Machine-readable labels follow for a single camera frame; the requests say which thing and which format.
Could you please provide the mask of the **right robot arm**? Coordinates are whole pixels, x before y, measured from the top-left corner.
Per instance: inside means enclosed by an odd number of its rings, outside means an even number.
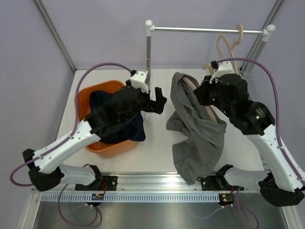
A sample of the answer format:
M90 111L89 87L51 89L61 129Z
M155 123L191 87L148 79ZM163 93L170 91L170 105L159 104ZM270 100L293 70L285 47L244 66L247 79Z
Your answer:
M194 94L201 105L213 105L257 148L263 171L241 170L225 165L216 172L220 189L230 186L259 192L275 207L296 206L305 186L285 159L276 136L275 119L261 102L250 100L246 80L230 73L217 78L207 75Z

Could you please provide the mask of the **beige wooden hanger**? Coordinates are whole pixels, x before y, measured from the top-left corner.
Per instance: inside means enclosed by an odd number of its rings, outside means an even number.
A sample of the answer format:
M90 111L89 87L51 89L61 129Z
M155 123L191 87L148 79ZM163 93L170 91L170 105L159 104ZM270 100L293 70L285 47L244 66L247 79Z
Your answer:
M200 100L199 103L201 104L205 104L205 109L209 115L209 117L211 118L211 120L215 123L218 123L217 122L217 119L216 119L216 116L214 115L214 112L212 110L212 108L210 107L209 105L209 102L208 102L208 94L207 92L205 91L205 87L203 87L203 85L200 86L199 89L197 89L197 87L195 86L195 84L186 76L183 76L181 78L181 80L183 80L193 91L195 91L195 94L198 96Z
M243 36L244 36L244 27L242 24L238 24L236 26L236 29L238 30L238 34L239 34L239 37L237 40L234 40L232 44L230 44L230 42L228 41L228 39L220 34L218 37L217 37L217 41L216 41L216 49L217 49L217 52L218 52L218 55L220 58L224 58L223 54L222 54L222 51L221 51L221 48L220 48L220 40L224 41L227 49L228 49L228 52L229 54L231 55L231 58L234 58L235 55L234 55L234 49L236 46L238 46L242 40L243 40Z

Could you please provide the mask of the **grey cotton shorts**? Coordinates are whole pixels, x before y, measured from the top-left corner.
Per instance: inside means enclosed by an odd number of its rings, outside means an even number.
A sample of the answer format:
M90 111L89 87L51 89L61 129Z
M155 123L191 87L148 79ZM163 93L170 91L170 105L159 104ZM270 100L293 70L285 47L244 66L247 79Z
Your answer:
M219 117L215 121L211 119L183 78L195 87L199 86L190 75L179 72L173 75L170 98L175 111L168 119L166 129L187 137L172 146L173 163L184 181L192 185L198 177L210 175L220 160L227 123Z

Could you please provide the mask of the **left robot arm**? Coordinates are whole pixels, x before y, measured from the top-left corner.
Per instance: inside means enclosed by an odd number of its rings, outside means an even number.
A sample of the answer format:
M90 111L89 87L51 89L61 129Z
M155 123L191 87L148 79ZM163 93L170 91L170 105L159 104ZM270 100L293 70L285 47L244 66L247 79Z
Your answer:
M121 130L141 111L161 114L167 99L159 87L156 99L132 86L124 86L103 105L93 109L73 130L52 144L22 155L29 167L29 177L38 191L48 191L59 184L75 185L77 190L98 190L103 176L97 166L75 167L63 162L82 148Z

